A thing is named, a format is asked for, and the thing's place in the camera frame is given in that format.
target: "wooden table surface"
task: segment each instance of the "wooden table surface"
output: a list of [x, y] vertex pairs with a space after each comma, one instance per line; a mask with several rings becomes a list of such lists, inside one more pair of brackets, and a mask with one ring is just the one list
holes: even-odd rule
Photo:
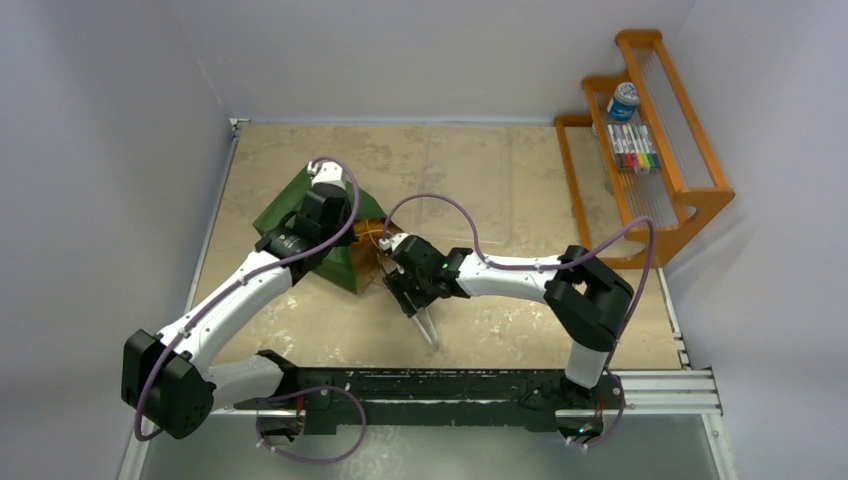
[[[241, 264], [258, 239], [251, 223], [306, 162], [325, 154], [343, 159], [362, 187], [388, 210], [418, 191], [432, 128], [247, 124], [224, 189], [195, 303]], [[450, 128], [456, 129], [454, 136], [475, 132], [469, 127]], [[511, 162], [511, 232], [506, 243], [484, 245], [484, 249], [530, 257], [559, 254], [578, 243], [554, 128], [499, 131], [508, 139]], [[472, 182], [468, 188], [477, 187]], [[412, 205], [402, 208], [395, 222], [411, 229], [414, 212]], [[619, 221], [615, 211], [593, 217], [596, 222]], [[463, 235], [470, 238], [467, 232]], [[462, 245], [433, 243], [443, 252]], [[635, 288], [640, 272], [619, 273]], [[430, 311], [441, 339], [438, 351], [432, 350], [378, 282], [357, 296], [317, 275], [307, 275], [250, 321], [215, 363], [242, 360], [261, 349], [273, 349], [304, 366], [555, 368], [567, 362], [571, 340], [545, 305], [481, 297], [436, 301]], [[612, 366], [680, 368], [655, 275], [650, 276]]]

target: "gray wall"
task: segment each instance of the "gray wall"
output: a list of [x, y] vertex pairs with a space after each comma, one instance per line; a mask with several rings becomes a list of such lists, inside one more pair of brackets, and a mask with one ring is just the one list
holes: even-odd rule
[[541, 121], [623, 66], [624, 28], [675, 35], [694, 0], [180, 0], [230, 116]]
[[228, 123], [164, 0], [0, 6], [0, 478], [113, 478], [121, 348], [184, 306]]
[[669, 269], [743, 478], [845, 478], [848, 4], [699, 0], [670, 42], [737, 197]]

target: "wooden shelf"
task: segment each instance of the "wooden shelf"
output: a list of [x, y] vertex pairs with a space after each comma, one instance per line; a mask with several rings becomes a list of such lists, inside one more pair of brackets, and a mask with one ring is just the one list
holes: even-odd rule
[[[616, 37], [616, 43], [627, 69], [620, 75], [584, 79], [589, 115], [560, 115], [555, 124], [581, 241], [592, 245], [565, 128], [586, 126], [589, 122], [596, 126], [622, 225], [643, 214], [652, 216], [658, 223], [653, 263], [660, 267], [704, 228], [735, 193], [727, 185], [671, 57], [662, 44], [662, 35], [656, 30], [625, 30]], [[653, 137], [660, 157], [660, 175], [652, 173], [640, 177], [619, 171], [615, 163], [602, 111], [616, 86], [626, 81], [633, 82], [639, 93], [638, 116]], [[639, 226], [624, 238], [647, 244], [648, 236], [647, 227]], [[643, 249], [629, 256], [604, 257], [604, 261], [613, 268], [641, 268], [645, 253]]]

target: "marker set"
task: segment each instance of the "marker set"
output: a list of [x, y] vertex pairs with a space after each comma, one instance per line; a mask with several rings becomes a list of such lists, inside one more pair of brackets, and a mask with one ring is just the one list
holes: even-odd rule
[[660, 168], [660, 157], [644, 123], [608, 123], [607, 133], [619, 170]]

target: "blue container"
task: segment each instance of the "blue container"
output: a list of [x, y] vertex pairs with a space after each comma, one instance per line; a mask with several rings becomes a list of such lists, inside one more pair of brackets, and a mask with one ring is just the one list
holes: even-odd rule
[[639, 106], [639, 94], [630, 82], [619, 83], [607, 104], [609, 116], [619, 122], [626, 122], [633, 116]]

